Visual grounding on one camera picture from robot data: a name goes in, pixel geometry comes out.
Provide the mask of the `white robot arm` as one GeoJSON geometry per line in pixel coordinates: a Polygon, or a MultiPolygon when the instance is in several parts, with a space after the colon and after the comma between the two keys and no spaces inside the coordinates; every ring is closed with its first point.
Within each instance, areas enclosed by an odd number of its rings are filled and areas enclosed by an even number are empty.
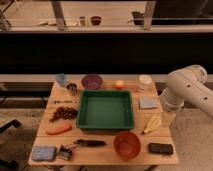
{"type": "Polygon", "coordinates": [[[190,65],[170,72],[166,76],[166,88],[160,95],[160,101],[165,111],[176,111],[188,101],[213,120],[213,90],[204,83],[208,75],[204,67],[190,65]]]}

